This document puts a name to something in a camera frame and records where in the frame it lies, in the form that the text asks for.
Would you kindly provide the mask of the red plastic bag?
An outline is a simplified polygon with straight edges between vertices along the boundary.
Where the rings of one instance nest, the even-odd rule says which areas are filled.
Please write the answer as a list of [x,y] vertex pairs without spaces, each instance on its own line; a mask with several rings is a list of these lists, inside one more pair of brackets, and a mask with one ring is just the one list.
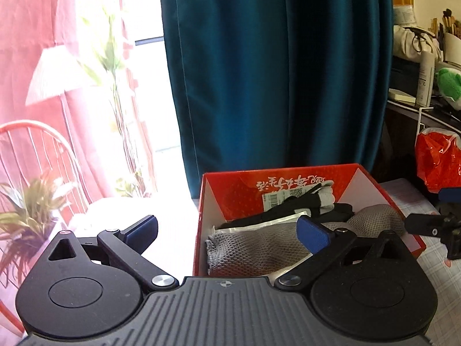
[[416,138],[415,156],[417,176],[429,192],[460,187],[460,135],[441,128],[425,128]]

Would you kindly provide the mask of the plaid blue tablecloth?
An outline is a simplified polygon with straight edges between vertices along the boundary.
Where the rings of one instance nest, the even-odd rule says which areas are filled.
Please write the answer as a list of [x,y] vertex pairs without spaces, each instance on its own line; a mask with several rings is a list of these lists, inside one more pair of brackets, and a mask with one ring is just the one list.
[[[436,208],[405,179],[381,184],[405,216],[411,213],[436,215]],[[438,309],[427,331],[433,345],[461,343],[460,261],[445,261],[446,247],[436,238],[424,237],[427,248],[417,259],[438,295]]]

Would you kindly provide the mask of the black grey glove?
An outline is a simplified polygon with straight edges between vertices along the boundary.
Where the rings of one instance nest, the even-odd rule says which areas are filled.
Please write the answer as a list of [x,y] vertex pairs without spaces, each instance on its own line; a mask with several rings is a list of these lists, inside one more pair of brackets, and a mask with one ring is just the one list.
[[231,227],[249,227],[287,216],[294,216],[301,212],[307,212],[308,217],[316,223],[347,222],[354,216],[352,206],[347,203],[335,202],[332,189],[333,184],[332,180],[315,184],[303,195],[291,195],[283,200],[280,205],[276,205],[263,213],[222,223],[216,229],[225,230]]

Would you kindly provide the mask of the grey mesh cloth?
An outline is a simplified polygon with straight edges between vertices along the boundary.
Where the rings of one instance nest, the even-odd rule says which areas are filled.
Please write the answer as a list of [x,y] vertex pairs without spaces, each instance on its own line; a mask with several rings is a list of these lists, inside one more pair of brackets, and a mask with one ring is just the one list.
[[[390,205],[372,205],[357,213],[338,204],[313,221],[330,230],[344,227],[361,238],[376,238],[384,230],[405,234],[403,218]],[[208,275],[260,277],[288,270],[312,253],[296,236],[296,221],[307,211],[251,227],[216,230],[205,240]]]

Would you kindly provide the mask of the potted spiky plant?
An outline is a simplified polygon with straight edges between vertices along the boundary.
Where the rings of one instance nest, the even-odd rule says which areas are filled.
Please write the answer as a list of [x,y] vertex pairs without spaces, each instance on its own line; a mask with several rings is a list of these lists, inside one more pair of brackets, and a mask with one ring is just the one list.
[[10,203],[1,213],[1,275],[7,283],[20,286],[31,260],[50,237],[58,214],[69,205],[68,195],[77,186],[48,175],[33,179],[18,190],[1,184],[1,199]]

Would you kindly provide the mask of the red strawberry cardboard box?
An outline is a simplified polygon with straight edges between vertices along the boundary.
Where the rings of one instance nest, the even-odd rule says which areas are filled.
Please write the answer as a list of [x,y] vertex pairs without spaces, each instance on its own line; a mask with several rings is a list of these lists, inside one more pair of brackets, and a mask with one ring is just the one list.
[[325,180],[333,182],[335,200],[351,205],[354,212],[378,204],[398,208],[386,191],[357,163],[206,173],[202,177],[199,200],[193,274],[200,277],[208,275],[205,241],[215,227],[263,212],[263,196],[266,194],[294,191]]

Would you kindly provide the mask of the green white plush toy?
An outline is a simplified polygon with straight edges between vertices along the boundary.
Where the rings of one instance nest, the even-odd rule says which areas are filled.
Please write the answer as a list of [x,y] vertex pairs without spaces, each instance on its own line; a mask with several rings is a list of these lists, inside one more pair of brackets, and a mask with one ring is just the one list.
[[461,74],[458,69],[442,68],[437,72],[437,84],[441,95],[449,105],[460,111]]

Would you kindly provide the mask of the white tube bottle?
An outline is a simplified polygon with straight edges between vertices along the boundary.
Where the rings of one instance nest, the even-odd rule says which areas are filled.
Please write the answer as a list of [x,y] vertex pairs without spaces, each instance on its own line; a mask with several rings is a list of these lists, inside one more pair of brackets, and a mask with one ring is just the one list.
[[428,107],[430,105],[434,82],[434,68],[434,54],[432,52],[422,51],[416,93],[416,104],[420,107]]

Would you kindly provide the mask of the red metal chair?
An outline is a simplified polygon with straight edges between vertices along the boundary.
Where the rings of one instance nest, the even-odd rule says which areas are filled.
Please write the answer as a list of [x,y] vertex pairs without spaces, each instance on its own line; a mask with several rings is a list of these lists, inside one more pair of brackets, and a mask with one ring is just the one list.
[[[1,125],[1,184],[20,190],[40,176],[63,178],[77,186],[68,195],[69,205],[60,211],[50,237],[45,241],[29,266],[29,272],[56,232],[67,227],[76,214],[83,214],[89,198],[82,182],[76,155],[67,140],[55,129],[34,120],[17,120]],[[1,199],[1,213],[10,203]],[[24,328],[16,312],[15,296],[20,286],[7,283],[1,275],[1,344],[7,345],[23,335]]]

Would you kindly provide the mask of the white brush holder cup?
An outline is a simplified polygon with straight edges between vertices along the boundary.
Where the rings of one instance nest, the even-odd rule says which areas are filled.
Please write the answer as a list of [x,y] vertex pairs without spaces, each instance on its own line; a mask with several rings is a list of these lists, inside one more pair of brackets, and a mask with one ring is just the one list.
[[444,57],[447,63],[461,66],[461,39],[449,33],[444,36]]

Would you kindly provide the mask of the pink sheer curtain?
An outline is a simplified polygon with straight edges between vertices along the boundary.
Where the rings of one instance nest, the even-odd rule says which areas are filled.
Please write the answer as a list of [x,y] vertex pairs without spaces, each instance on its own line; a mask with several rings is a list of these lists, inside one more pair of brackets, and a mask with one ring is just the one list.
[[1,121],[37,120],[58,130],[80,163],[91,202],[122,196],[109,108],[80,65],[81,17],[99,7],[120,10],[130,67],[134,42],[123,0],[1,0]]

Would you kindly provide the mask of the white cloth bag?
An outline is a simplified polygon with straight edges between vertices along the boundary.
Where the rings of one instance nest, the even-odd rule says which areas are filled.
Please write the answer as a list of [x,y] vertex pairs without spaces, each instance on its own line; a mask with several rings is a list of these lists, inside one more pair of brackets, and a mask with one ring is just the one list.
[[393,49],[392,55],[419,63],[422,52],[429,52],[434,55],[435,61],[442,60],[442,52],[437,38],[419,27],[393,27]]

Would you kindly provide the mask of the teal curtain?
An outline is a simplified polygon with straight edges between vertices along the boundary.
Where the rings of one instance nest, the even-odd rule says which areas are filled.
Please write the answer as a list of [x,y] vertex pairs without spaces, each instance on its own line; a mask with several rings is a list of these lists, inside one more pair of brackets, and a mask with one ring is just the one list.
[[161,0],[188,187],[209,172],[373,167],[392,0]]

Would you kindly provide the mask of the tall bamboo plant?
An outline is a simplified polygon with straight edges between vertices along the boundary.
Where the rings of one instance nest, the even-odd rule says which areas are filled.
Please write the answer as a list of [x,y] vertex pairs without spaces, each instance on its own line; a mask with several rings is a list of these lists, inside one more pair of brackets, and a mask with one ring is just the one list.
[[122,196],[148,197],[152,189],[151,152],[137,111],[127,58],[129,43],[123,35],[120,10],[93,8],[82,15],[81,23],[80,65],[109,108],[111,139],[122,155],[123,169],[116,179],[116,192]]

